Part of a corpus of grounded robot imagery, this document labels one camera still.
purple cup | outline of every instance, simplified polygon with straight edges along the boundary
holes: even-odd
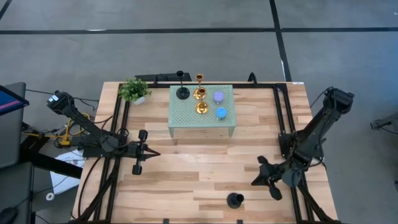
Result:
[[[222,91],[215,91],[213,98],[214,98],[214,102],[216,104],[220,104],[224,100],[224,93]]]

gold candle holder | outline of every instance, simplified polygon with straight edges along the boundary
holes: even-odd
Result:
[[[205,94],[206,94],[206,89],[203,87],[200,87],[198,89],[198,96],[199,96],[200,102],[196,103],[196,105],[195,105],[195,110],[199,114],[205,114],[209,111],[209,106],[207,105],[207,103],[203,102],[203,95],[205,95]]]
[[[206,90],[204,92],[204,94],[200,94],[199,93],[199,89],[204,89],[203,87],[201,87],[200,83],[203,80],[203,74],[202,73],[197,73],[196,75],[197,81],[199,83],[199,88],[197,88],[194,92],[193,92],[193,97],[197,100],[202,100],[204,98],[206,98]]]

black candle holder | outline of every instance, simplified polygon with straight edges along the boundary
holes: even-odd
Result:
[[[226,203],[230,208],[239,208],[244,200],[243,195],[237,193],[230,193],[226,198]]]
[[[177,76],[180,79],[181,87],[177,90],[177,92],[175,94],[177,95],[177,97],[180,100],[185,100],[185,99],[187,99],[189,97],[190,92],[189,92],[189,89],[187,87],[182,86],[182,77],[184,76],[184,72],[183,71],[178,71],[176,74],[177,74]]]

butcher block tabletop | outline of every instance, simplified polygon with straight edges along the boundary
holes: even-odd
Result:
[[[104,83],[95,121],[113,115],[119,84]],[[287,88],[295,127],[303,129],[312,119],[305,86],[287,83]],[[236,220],[295,223],[290,189],[282,181],[277,183],[283,196],[279,201],[271,198],[268,187],[250,184],[259,174],[258,156],[265,156],[271,164],[284,160],[277,140],[280,128],[273,89],[233,89],[236,129],[231,138],[228,130],[222,128],[176,129],[171,138],[167,125],[170,90],[150,90],[152,96],[143,104],[130,104],[126,128],[129,141],[137,141],[139,130],[146,129],[148,146],[161,156],[143,162],[141,175],[131,174],[135,159],[122,158],[111,223],[163,223],[165,218],[170,223],[236,223]],[[279,95],[286,130],[289,130],[281,91]],[[123,108],[122,100],[116,130],[122,123]],[[108,122],[104,129],[109,130],[110,126]],[[78,216],[81,187],[95,160],[89,158],[85,162],[74,217]],[[87,180],[81,200],[82,211],[98,192],[103,164],[102,158]],[[325,168],[312,167],[306,176],[309,191],[319,206],[337,219]],[[244,202],[238,209],[229,208],[226,203],[232,192],[244,195]],[[103,199],[100,219],[105,218],[108,194],[109,190]],[[299,191],[298,194],[302,216],[306,219],[303,197]]]

monitor screen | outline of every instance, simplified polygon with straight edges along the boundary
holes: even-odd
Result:
[[[29,105],[29,102],[10,90],[0,88],[0,115],[9,113]]]

